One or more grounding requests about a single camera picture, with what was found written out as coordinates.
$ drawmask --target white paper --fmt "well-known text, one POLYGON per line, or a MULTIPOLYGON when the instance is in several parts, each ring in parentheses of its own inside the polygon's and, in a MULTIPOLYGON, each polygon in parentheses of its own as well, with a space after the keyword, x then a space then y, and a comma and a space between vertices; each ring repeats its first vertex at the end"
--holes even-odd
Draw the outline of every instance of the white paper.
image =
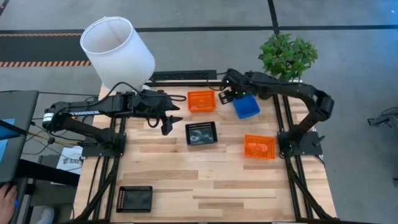
POLYGON ((66 170, 75 174, 81 174, 82 163, 80 156, 83 148, 80 146, 74 146, 72 148, 64 147, 62 149, 62 155, 58 160, 57 169, 66 170))

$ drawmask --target blue screen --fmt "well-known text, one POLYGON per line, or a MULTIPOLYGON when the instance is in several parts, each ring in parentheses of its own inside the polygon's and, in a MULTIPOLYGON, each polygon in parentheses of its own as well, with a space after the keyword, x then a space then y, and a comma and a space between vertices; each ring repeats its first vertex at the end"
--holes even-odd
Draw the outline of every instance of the blue screen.
MULTIPOLYGON (((9 124, 14 124, 15 119, 4 119, 3 121, 9 123, 9 124)), ((16 133, 15 131, 11 131, 5 127, 0 126, 0 136, 9 136, 10 138, 14 136, 19 136, 19 133, 16 133)), ((2 157, 4 155, 4 151, 6 150, 7 147, 7 142, 8 139, 5 140, 0 140, 0 163, 2 161, 2 157)))

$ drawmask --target wooden tabletop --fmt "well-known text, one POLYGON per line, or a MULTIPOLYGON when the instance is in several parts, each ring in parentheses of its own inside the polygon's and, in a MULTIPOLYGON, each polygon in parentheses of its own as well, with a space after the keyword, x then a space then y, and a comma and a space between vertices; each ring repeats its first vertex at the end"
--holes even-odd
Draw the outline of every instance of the wooden tabletop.
MULTIPOLYGON (((207 87, 159 87, 168 94, 187 95, 188 91, 207 87)), ((109 90, 102 87, 100 97, 109 90)), ((289 98, 293 120, 298 123, 307 114, 300 100, 289 98)), ((174 102, 180 111, 168 115, 183 117, 163 136, 150 128, 145 119, 129 118, 126 123, 127 144, 120 160, 112 208, 112 222, 265 222, 294 220, 292 199, 284 160, 250 159, 243 156, 243 137, 257 134, 276 138, 279 130, 273 99, 257 102, 261 112, 238 119, 232 103, 211 113, 191 113, 187 102, 174 102), (214 121, 216 144, 187 146, 185 125, 214 121), (150 213, 116 213, 119 186, 151 185, 154 188, 150 213)), ((283 105, 282 116, 286 121, 283 105)), ((110 118, 95 116, 93 125, 109 127, 110 118)), ((86 206, 88 191, 97 158, 86 159, 75 198, 75 213, 86 206)), ((335 216, 328 180, 323 165, 313 156, 302 156, 309 191, 327 213, 335 216)), ((100 161, 93 195, 97 189, 100 161)), ((297 189, 301 214, 305 216, 302 194, 297 189)), ((101 204, 104 217, 106 192, 101 204)))

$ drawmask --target orange striped tape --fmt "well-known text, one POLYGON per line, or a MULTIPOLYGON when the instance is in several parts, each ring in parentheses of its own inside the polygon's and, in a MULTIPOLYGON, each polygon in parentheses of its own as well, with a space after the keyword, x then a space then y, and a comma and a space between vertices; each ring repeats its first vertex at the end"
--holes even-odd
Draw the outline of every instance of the orange striped tape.
POLYGON ((7 67, 63 67, 63 66, 90 66, 89 60, 60 61, 60 62, 0 62, 1 68, 7 67))
POLYGON ((61 37, 61 36, 80 36, 81 34, 0 34, 0 37, 61 37))

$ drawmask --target black container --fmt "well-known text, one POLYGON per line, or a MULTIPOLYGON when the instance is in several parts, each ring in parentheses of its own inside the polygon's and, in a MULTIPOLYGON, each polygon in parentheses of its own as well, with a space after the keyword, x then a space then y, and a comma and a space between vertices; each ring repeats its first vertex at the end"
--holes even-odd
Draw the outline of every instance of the black container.
POLYGON ((117 213, 148 213, 152 208, 152 186, 119 188, 117 213))
POLYGON ((216 124, 212 122, 186 124, 185 134, 189 146, 217 142, 216 124))

